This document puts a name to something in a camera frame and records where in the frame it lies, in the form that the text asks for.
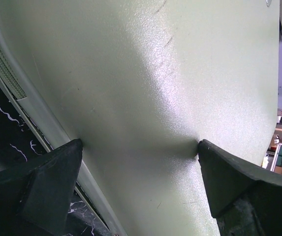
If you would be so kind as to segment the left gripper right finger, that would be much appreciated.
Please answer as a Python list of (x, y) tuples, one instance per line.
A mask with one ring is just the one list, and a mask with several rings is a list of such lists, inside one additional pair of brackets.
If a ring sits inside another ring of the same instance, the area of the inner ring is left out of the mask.
[(282, 175), (219, 148), (198, 144), (210, 207), (222, 236), (282, 236)]

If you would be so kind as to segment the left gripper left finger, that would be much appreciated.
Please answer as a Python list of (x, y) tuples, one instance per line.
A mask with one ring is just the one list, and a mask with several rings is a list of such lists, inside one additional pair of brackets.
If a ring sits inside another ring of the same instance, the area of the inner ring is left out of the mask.
[(83, 144), (76, 139), (0, 172), (0, 236), (61, 236)]

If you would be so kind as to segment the green hard-shell suitcase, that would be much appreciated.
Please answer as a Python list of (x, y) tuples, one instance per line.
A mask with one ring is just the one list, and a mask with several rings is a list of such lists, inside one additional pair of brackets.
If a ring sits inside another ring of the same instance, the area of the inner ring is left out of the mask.
[(112, 233), (217, 236), (207, 139), (260, 165), (277, 120), (277, 0), (0, 0), (0, 85)]

